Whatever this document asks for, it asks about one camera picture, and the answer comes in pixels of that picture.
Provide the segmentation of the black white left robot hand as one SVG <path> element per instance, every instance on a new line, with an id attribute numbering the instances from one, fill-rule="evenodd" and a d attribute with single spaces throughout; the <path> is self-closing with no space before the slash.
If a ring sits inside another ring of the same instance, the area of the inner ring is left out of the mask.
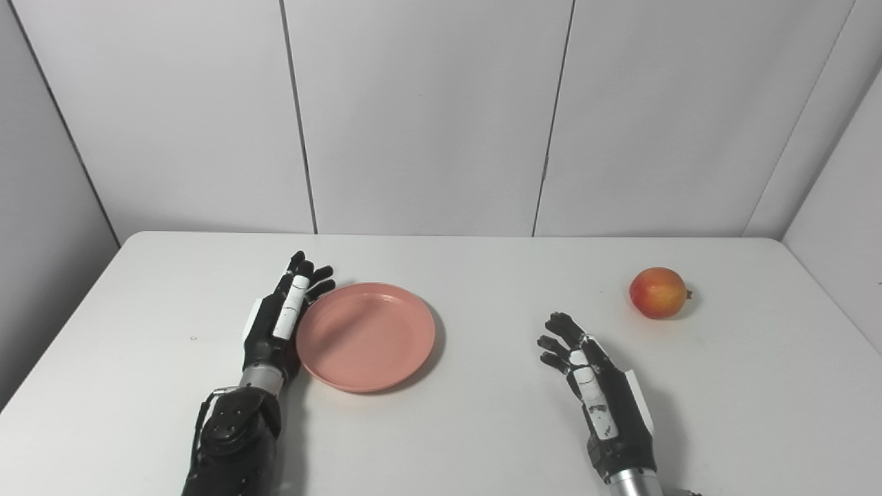
<path id="1" fill-rule="evenodd" d="M 300 370 L 295 339 L 308 308 L 335 289 L 334 268 L 315 267 L 303 251 L 290 258 L 273 292 L 255 302 L 246 326 L 243 370 L 268 365 L 285 380 Z"/>

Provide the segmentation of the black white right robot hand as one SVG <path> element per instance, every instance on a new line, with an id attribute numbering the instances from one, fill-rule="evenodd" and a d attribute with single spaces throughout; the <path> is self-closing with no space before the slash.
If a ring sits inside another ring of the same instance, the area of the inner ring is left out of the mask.
<path id="1" fill-rule="evenodd" d="M 656 471 L 653 437 L 625 371 L 567 313 L 552 313 L 541 335 L 542 363 L 564 375 L 582 403 L 587 454 L 605 483 L 623 471 Z"/>

